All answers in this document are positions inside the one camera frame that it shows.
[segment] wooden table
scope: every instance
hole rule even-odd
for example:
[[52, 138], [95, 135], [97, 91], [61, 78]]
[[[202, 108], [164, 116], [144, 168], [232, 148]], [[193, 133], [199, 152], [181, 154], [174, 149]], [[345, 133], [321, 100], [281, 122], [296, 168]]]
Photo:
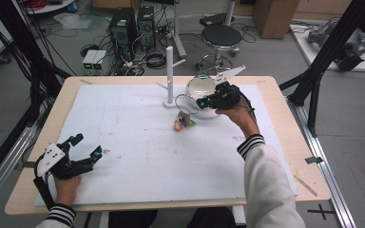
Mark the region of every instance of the wooden table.
[[[175, 76], [175, 85], [186, 85], [192, 76]], [[48, 116], [40, 136], [31, 151], [29, 161], [34, 162], [49, 143], [57, 142], [67, 114], [72, 108], [81, 85], [166, 85], [165, 76], [140, 77], [71, 77], [68, 78]], [[260, 95], [277, 132], [280, 145], [295, 177], [298, 187], [297, 201], [328, 200], [330, 190], [315, 163], [308, 164], [304, 159], [312, 153], [304, 140], [298, 125], [282, 96], [278, 84], [269, 76], [236, 76], [230, 80], [235, 85], [257, 85]], [[38, 190], [34, 186], [33, 170], [25, 168], [16, 183], [5, 211], [9, 215], [41, 214], [48, 210], [35, 207]], [[120, 204], [75, 205], [76, 211], [110, 211], [147, 208], [204, 207], [221, 205], [243, 205], [245, 199], [229, 200], [189, 200], [169, 202], [142, 202]]]

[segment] computer tower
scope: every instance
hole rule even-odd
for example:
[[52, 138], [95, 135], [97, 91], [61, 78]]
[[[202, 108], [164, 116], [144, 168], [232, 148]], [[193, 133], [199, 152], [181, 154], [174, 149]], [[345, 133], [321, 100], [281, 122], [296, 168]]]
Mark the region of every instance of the computer tower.
[[154, 8], [151, 6], [143, 6], [138, 11], [138, 31], [141, 36], [141, 49], [156, 48], [156, 32]]
[[133, 8], [117, 8], [108, 26], [110, 37], [117, 54], [127, 61], [135, 58], [138, 47], [138, 29]]

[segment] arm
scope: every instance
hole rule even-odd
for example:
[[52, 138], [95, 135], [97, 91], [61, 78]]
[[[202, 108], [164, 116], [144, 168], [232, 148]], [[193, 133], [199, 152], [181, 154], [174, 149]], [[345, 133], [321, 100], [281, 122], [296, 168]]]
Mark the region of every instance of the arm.
[[76, 212], [71, 208], [76, 199], [76, 190], [82, 176], [76, 176], [67, 180], [55, 180], [57, 200], [46, 217], [36, 228], [68, 228], [73, 227]]
[[246, 138], [238, 152], [245, 159], [244, 190], [247, 227], [305, 227], [296, 211], [295, 196], [274, 148], [265, 144], [245, 102], [216, 110], [240, 127]]

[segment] person's left hand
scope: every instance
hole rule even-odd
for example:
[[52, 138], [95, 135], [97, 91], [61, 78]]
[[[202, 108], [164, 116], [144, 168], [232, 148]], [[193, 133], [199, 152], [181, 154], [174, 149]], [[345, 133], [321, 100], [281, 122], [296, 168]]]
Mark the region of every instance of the person's left hand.
[[57, 203], [71, 206], [76, 199], [76, 190], [82, 179], [82, 175], [78, 175], [71, 179], [59, 180], [54, 177], [55, 188], [57, 190]]

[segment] white board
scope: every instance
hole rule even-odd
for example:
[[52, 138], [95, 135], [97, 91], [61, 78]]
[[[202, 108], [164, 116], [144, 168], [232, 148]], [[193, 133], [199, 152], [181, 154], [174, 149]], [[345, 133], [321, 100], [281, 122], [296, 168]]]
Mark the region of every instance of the white board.
[[[305, 26], [298, 26], [298, 25], [290, 25], [290, 28], [292, 30], [306, 30], [307, 27]], [[307, 63], [310, 65], [313, 63], [313, 61], [316, 59], [317, 54], [319, 53], [320, 47], [318, 44], [310, 44], [307, 42], [309, 31], [306, 30], [305, 32], [294, 32], [293, 35], [298, 42], [298, 46], [301, 49], [301, 52], [304, 55], [304, 58], [306, 58]], [[364, 62], [361, 62], [358, 64], [355, 68], [353, 68], [351, 71], [358, 71], [358, 72], [365, 72], [365, 54], [362, 54], [360, 56], [364, 60]], [[333, 70], [340, 70], [339, 67], [336, 65], [336, 63], [332, 62], [330, 66], [328, 66], [328, 69]]]
[[[294, 194], [298, 190], [256, 85], [239, 85], [251, 99], [265, 140], [280, 154]], [[184, 86], [175, 85], [174, 94]], [[163, 106], [158, 85], [82, 85], [59, 142], [78, 133], [70, 149], [78, 161], [100, 145], [105, 153], [83, 175], [74, 204], [243, 199], [244, 161], [237, 147], [240, 129], [227, 117], [192, 119], [195, 126], [173, 130], [178, 109]], [[188, 105], [179, 99], [179, 105]], [[49, 180], [56, 197], [53, 180]], [[44, 205], [39, 197], [36, 205]]]

